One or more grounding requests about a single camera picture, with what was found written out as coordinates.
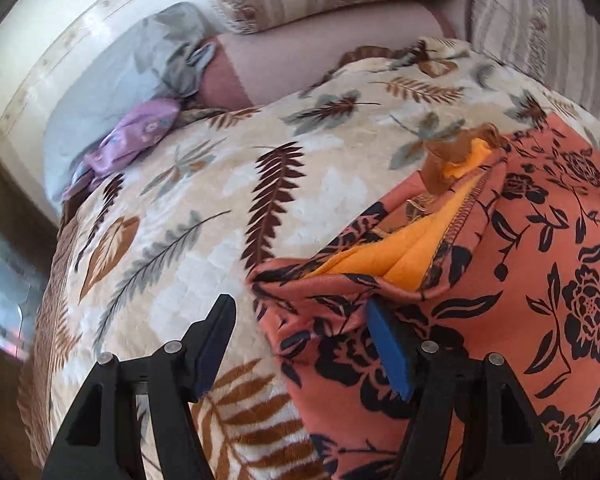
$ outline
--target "orange lining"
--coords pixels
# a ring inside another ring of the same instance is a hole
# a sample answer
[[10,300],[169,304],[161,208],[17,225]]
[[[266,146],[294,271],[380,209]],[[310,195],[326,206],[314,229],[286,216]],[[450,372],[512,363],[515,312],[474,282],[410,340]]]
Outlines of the orange lining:
[[[482,139],[472,139],[471,148],[470,155],[462,164],[445,165],[445,178],[462,177],[480,166],[491,154],[489,145]],[[416,220],[379,242],[357,245],[334,254],[304,278],[344,272],[371,274],[382,276],[410,292],[417,290],[440,241],[479,179],[480,176],[476,176],[459,187],[439,211]]]

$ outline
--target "feather pattern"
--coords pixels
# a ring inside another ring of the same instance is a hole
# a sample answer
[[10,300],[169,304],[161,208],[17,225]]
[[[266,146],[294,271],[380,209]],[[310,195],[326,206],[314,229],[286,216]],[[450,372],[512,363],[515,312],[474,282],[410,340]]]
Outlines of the feather pattern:
[[113,297],[100,317],[93,341],[94,354],[100,353],[107,331],[120,308],[129,303],[136,294],[142,294],[148,286],[157,282],[165,268],[180,258],[186,249],[195,245],[203,224],[227,213],[229,211],[223,211],[202,220],[199,213],[192,211],[186,225],[181,224],[175,230],[167,231],[162,243],[155,242],[144,250],[142,258],[131,265],[122,281],[118,283]]
[[89,237],[87,238],[87,243],[85,243],[84,247],[78,253],[78,257],[75,259],[74,272],[78,272],[78,265],[80,265],[80,261],[84,256],[84,251],[87,250],[89,245],[91,245],[91,242],[93,242],[93,239],[96,237],[98,229],[107,217],[109,209],[111,209],[111,206],[113,206],[114,202],[116,201],[116,198],[120,194],[120,190],[122,189],[124,181],[125,177],[121,173],[119,173],[105,187],[103,193],[104,202],[102,204],[102,209],[100,210],[100,214],[96,217],[95,222],[91,227]]

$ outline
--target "blanket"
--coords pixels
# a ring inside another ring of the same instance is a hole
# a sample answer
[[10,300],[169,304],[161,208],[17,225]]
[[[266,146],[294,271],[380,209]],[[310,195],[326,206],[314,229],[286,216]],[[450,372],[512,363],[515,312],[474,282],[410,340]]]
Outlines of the blanket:
[[[99,352],[151,354],[227,293],[236,328],[215,386],[192,409],[216,478],[320,478],[322,460],[258,328],[248,272],[276,255],[313,256],[421,167],[426,140],[483,123],[526,130],[551,112],[600,149],[600,122],[578,105],[463,42],[427,39],[402,59],[361,60],[318,88],[165,138],[62,232],[20,397],[35,461]],[[158,479],[150,412],[139,406],[147,476]],[[599,416],[600,404],[590,424]]]
[[[251,272],[260,325],[332,478],[386,475],[416,416],[366,326],[371,296],[453,354],[504,356],[557,460],[590,428],[600,408],[600,152],[555,114],[537,121],[503,146],[474,138],[463,149],[461,134],[442,153],[466,159],[442,164],[458,176],[449,190],[416,172],[313,257]],[[462,399],[445,480],[458,472]]]

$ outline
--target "lavender fabric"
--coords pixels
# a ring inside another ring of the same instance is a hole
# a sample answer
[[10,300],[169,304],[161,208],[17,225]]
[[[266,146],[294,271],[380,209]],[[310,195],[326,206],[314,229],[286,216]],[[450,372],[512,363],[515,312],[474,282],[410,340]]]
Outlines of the lavender fabric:
[[45,193],[60,213],[62,192],[87,152],[129,110],[156,98],[195,94],[215,45],[199,48],[205,20],[181,2],[139,20],[110,44],[65,92],[43,141]]
[[86,187],[94,191],[111,173],[126,168],[139,153],[155,146],[169,133],[179,111],[180,103],[168,98],[153,99],[131,110],[96,150],[84,155],[62,200]]

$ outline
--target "crumpled fabric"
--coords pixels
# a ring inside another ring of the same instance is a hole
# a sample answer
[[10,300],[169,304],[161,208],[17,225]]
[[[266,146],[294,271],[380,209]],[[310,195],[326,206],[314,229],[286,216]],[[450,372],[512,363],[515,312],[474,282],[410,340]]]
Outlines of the crumpled fabric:
[[[423,340],[477,360],[503,355],[558,463],[598,410],[600,151],[555,114],[506,139],[441,196],[415,172],[313,257],[250,272],[260,327],[333,479],[384,478],[417,410],[392,391],[366,327],[373,295]],[[390,279],[382,241],[445,211],[467,184],[424,276],[415,287]],[[380,248],[383,259],[308,275],[356,247]],[[454,409],[445,480],[456,477],[465,415]]]
[[62,200],[86,188],[93,192],[110,174],[126,168],[136,156],[169,133],[179,112],[180,103],[166,98],[153,99],[131,110],[97,150],[84,155]]

